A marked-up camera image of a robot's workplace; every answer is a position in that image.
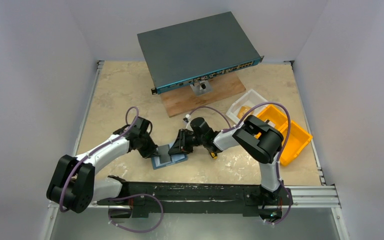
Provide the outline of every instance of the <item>orange object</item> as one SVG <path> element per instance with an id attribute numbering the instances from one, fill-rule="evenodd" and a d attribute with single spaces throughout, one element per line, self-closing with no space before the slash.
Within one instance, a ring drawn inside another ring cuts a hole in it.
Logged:
<path id="1" fill-rule="evenodd" d="M 276 130 L 282 133 L 283 139 L 286 138 L 288 132 L 288 118 L 277 107 L 270 104 L 264 108 L 257 117 L 264 122 L 268 123 Z M 290 164 L 301 151 L 307 146 L 313 136 L 299 126 L 295 121 L 291 120 L 290 123 L 290 135 L 287 141 L 286 147 L 280 156 L 280 164 L 287 166 Z"/>
<path id="2" fill-rule="evenodd" d="M 243 105 L 240 107 L 239 112 L 237 113 L 237 117 L 241 119 L 249 110 L 251 109 L 250 106 Z"/>

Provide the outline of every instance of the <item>blue front panel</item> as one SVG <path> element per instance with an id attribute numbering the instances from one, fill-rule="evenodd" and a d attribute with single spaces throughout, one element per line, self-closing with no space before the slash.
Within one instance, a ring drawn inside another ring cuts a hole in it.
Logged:
<path id="1" fill-rule="evenodd" d="M 208 73 L 200 75 L 200 76 L 194 76 L 191 78 L 187 78 L 184 80 L 173 82 L 171 84 L 160 86 L 160 87 L 154 88 L 152 94 L 155 94 L 155 93 L 162 94 L 162 93 L 174 90 L 174 89 L 183 88 L 185 86 L 194 84 L 194 83 L 199 82 L 199 81 L 209 80 L 209 79 L 215 78 L 215 77 L 220 76 L 220 75 L 224 75 L 224 74 L 228 74 L 228 73 L 231 73 L 231 72 L 234 72 L 237 70 L 252 67 L 252 66 L 255 66 L 255 65 L 261 63 L 262 60 L 263 60 L 263 57 L 259 57 L 257 59 L 252 60 L 252 61 L 243 62 L 243 63 L 235 65 L 235 66 L 226 67 L 226 68 L 219 69 L 219 70 L 216 70 L 213 72 L 208 72 Z"/>

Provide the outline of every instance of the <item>wooden board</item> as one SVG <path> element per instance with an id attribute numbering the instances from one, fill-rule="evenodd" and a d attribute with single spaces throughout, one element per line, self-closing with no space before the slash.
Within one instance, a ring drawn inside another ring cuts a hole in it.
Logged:
<path id="1" fill-rule="evenodd" d="M 243 93 L 246 90 L 235 72 L 215 77 L 210 79 L 209 82 L 212 87 L 212 92 L 200 96 L 196 96 L 190 86 L 161 93 L 162 103 L 168 116 L 171 118 L 186 113 L 196 107 L 208 105 Z"/>

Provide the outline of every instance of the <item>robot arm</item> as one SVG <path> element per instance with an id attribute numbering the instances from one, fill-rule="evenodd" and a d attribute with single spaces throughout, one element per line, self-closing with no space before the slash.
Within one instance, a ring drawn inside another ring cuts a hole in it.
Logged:
<path id="1" fill-rule="evenodd" d="M 69 173 L 79 163 L 79 159 L 88 157 L 75 172 L 76 178 L 69 181 L 62 205 L 76 213 L 83 212 L 91 202 L 114 197 L 124 197 L 122 188 L 126 182 L 118 177 L 95 182 L 95 175 L 116 158 L 138 150 L 143 158 L 158 156 L 147 129 L 151 122 L 138 117 L 128 132 L 124 126 L 116 131 L 102 144 L 88 152 L 75 157 L 65 155 L 60 158 L 49 184 L 46 196 L 53 202 L 60 203 L 63 186 Z M 283 136 L 273 127 L 255 116 L 249 116 L 238 128 L 226 132 L 213 131 L 202 117 L 190 122 L 191 130 L 180 129 L 169 155 L 189 154 L 193 147 L 204 146 L 215 159 L 217 154 L 228 148 L 241 145 L 259 162 L 261 171 L 260 193 L 255 197 L 264 205 L 276 205 L 281 190 L 280 177 L 276 171 L 275 155 L 281 149 Z"/>
<path id="2" fill-rule="evenodd" d="M 218 153 L 241 145 L 259 162 L 262 190 L 273 196 L 273 201 L 276 200 L 275 193 L 279 192 L 281 184 L 275 157 L 284 140 L 279 131 L 253 115 L 248 116 L 238 128 L 226 132 L 213 131 L 202 117 L 193 119 L 190 127 L 192 131 L 179 130 L 173 147 L 168 151 L 170 155 L 189 154 L 193 152 L 194 146 L 203 145 L 215 159 Z"/>
<path id="3" fill-rule="evenodd" d="M 64 194 L 63 206 L 76 213 L 83 212 L 91 202 L 115 198 L 122 189 L 119 178 L 107 177 L 95 182 L 95 175 L 118 157 L 138 150 L 143 158 L 158 156 L 157 145 L 147 132 L 151 122 L 138 117 L 134 126 L 125 133 L 128 125 L 117 129 L 112 135 L 97 147 L 74 157 L 64 155 L 58 161 L 51 182 L 46 192 L 46 197 L 56 203 L 60 203 L 63 186 L 80 159 L 88 157 L 76 170 L 75 178 L 72 178 Z"/>

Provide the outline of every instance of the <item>white wall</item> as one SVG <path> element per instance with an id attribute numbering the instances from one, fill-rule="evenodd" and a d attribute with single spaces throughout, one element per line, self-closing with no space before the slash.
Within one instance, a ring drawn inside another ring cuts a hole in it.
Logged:
<path id="1" fill-rule="evenodd" d="M 329 1 L 294 70 L 351 239 L 384 240 L 384 1 Z"/>
<path id="2" fill-rule="evenodd" d="M 327 0 L 67 0 L 99 60 L 143 61 L 137 34 L 232 11 L 265 62 L 294 60 Z"/>
<path id="3" fill-rule="evenodd" d="M 0 239 L 38 239 L 95 70 L 64 0 L 0 1 Z"/>

